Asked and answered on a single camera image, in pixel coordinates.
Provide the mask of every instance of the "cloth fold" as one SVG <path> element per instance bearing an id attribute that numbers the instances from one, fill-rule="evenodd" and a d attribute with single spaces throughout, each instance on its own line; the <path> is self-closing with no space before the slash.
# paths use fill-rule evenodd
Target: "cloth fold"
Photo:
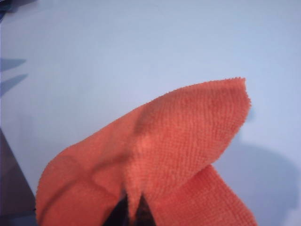
<path id="1" fill-rule="evenodd" d="M 255 226 L 210 165 L 244 123 L 245 79 L 176 89 L 59 153 L 36 195 L 40 226 L 99 226 L 123 190 L 130 222 L 143 195 L 156 225 Z"/>

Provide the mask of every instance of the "fabric texture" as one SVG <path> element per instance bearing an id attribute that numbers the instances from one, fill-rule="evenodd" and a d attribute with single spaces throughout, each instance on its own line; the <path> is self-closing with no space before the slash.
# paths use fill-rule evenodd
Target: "fabric texture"
<path id="1" fill-rule="evenodd" d="M 102 225 L 125 190 L 131 222 L 143 195 L 158 226 L 257 225 L 211 165 L 249 108 L 245 79 L 234 78 L 176 89 L 132 110 L 46 166 L 38 224 Z"/>

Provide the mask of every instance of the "orange microfiber cloth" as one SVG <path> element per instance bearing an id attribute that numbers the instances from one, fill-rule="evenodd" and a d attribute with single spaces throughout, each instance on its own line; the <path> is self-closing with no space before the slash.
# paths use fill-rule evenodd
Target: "orange microfiber cloth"
<path id="1" fill-rule="evenodd" d="M 255 226 L 250 210 L 211 163 L 250 108 L 245 79 L 166 93 L 59 153 L 36 195 L 40 226 L 100 226 L 128 198 L 130 222 L 141 196 L 158 226 Z"/>

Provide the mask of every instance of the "black object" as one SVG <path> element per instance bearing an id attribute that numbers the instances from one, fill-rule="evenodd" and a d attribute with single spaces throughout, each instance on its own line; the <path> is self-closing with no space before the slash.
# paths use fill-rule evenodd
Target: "black object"
<path id="1" fill-rule="evenodd" d="M 116 205 L 103 226 L 129 226 L 127 196 Z M 143 196 L 140 198 L 134 226 L 156 226 L 150 208 Z"/>

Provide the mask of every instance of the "white wall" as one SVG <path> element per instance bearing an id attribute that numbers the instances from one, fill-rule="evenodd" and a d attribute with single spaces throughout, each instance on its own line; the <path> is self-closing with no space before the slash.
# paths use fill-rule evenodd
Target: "white wall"
<path id="1" fill-rule="evenodd" d="M 215 164 L 261 226 L 301 222 L 301 1 L 28 1 L 1 23 L 1 127 L 35 192 L 46 164 L 173 89 L 246 77 Z"/>

